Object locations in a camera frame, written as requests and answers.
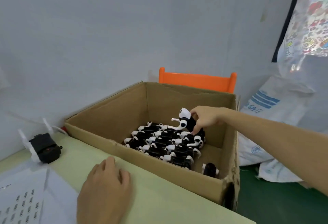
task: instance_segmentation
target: black strip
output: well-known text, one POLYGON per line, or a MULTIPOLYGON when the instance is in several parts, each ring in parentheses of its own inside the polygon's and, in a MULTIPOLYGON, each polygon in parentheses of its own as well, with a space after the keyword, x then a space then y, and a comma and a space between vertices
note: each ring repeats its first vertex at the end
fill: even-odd
POLYGON ((282 31, 281 31, 281 34, 280 34, 280 37, 279 37, 279 41, 278 41, 276 50, 273 54, 273 58, 272 58, 273 63, 277 62, 278 50, 279 50, 282 42, 284 41, 284 38, 285 38, 285 35, 286 35, 286 32, 287 32, 287 28, 288 28, 290 19, 292 18, 296 3, 297 3, 297 0, 292 0, 292 3, 290 4, 290 8, 289 8, 289 12, 287 14, 287 18, 285 20, 284 26, 282 27, 282 31))

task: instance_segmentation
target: white wall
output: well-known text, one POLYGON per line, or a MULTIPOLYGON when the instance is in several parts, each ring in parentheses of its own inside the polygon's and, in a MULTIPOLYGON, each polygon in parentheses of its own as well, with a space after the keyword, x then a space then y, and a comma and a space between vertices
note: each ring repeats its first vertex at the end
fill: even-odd
POLYGON ((245 100, 270 73, 291 0, 0 0, 0 160, 22 149, 8 112, 60 125, 158 68, 238 73, 245 100))

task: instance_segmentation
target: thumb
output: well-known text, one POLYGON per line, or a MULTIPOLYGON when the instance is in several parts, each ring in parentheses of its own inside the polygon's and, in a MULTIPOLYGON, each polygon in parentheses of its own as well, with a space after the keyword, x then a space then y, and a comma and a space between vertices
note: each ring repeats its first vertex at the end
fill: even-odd
POLYGON ((122 186, 125 190, 131 190, 131 174, 128 171, 120 170, 122 177, 122 186))
POLYGON ((192 131, 192 134, 193 134, 193 135, 196 135, 196 134, 200 131, 201 128, 202 128, 202 126, 201 126, 201 124, 200 124, 200 121, 198 120, 198 121, 196 122, 196 125, 194 126, 194 129, 193 129, 193 131, 192 131))

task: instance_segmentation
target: orange chair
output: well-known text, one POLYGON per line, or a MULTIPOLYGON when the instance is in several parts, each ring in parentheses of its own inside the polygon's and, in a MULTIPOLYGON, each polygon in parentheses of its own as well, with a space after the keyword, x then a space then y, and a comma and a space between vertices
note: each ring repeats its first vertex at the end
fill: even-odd
POLYGON ((234 93, 237 81, 237 73, 231 73, 230 78, 210 75, 180 74, 165 72, 165 68, 159 69, 159 83, 185 85, 199 89, 210 89, 214 91, 234 93))

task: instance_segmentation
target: green table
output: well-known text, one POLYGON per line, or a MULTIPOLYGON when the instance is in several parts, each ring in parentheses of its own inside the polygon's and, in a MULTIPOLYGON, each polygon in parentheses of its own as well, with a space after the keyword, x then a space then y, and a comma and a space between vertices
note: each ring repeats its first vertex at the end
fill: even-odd
POLYGON ((257 179, 258 165, 240 169, 237 213, 257 224, 327 224, 328 197, 298 183, 257 179))

